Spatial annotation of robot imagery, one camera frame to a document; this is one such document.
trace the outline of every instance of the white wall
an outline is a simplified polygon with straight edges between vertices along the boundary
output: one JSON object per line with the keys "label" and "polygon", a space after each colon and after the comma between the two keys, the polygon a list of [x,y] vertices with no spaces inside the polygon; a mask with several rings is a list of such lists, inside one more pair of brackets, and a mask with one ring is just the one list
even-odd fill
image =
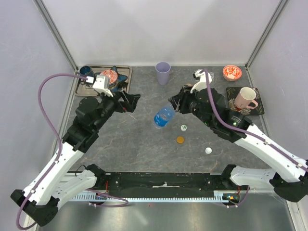
{"label": "white wall", "polygon": [[[49,75],[73,70],[32,0],[6,1],[0,22],[0,230],[14,231],[18,206],[10,195],[43,169],[55,140],[39,109],[38,87]],[[71,82],[64,77],[43,89],[56,128]]]}
{"label": "white wall", "polygon": [[244,64],[279,0],[44,0],[78,65]]}
{"label": "white wall", "polygon": [[[289,1],[250,69],[272,138],[308,159],[308,1]],[[302,202],[308,218],[308,196]]]}

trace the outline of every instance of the mug handle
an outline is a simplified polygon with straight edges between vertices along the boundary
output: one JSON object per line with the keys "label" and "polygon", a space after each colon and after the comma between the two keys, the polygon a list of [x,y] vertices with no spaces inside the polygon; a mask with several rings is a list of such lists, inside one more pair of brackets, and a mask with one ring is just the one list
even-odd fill
{"label": "mug handle", "polygon": [[255,109],[256,107],[258,107],[258,102],[257,102],[257,101],[252,100],[251,102],[252,102],[252,103],[254,103],[254,104],[255,104],[255,106],[254,106],[254,107],[247,106],[246,108]]}

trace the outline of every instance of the white bottle cap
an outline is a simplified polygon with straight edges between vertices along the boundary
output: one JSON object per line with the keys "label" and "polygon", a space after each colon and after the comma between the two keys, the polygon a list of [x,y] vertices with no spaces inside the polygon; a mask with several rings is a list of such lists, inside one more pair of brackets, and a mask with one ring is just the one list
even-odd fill
{"label": "white bottle cap", "polygon": [[187,129],[187,126],[186,126],[186,125],[182,125],[182,126],[181,126],[181,130],[182,130],[182,131],[186,131],[186,129]]}
{"label": "white bottle cap", "polygon": [[211,148],[208,147],[208,148],[205,149],[205,153],[206,153],[206,154],[210,154],[211,152],[212,152],[212,149],[211,149]]}

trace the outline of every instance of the plastic bottle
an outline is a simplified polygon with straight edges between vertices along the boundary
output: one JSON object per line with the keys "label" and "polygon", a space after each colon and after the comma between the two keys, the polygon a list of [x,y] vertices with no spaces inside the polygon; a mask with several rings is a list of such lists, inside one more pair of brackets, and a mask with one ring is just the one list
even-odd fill
{"label": "plastic bottle", "polygon": [[175,110],[171,103],[168,103],[166,106],[162,107],[157,114],[154,116],[154,125],[157,128],[163,128],[167,123],[172,120],[175,115]]}

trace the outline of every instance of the plastic cup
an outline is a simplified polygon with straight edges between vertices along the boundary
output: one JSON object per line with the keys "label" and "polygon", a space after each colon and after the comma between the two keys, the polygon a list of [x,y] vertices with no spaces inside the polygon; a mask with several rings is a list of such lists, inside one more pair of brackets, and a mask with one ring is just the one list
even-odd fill
{"label": "plastic cup", "polygon": [[160,85],[168,83],[171,66],[169,63],[160,62],[156,65],[157,81]]}

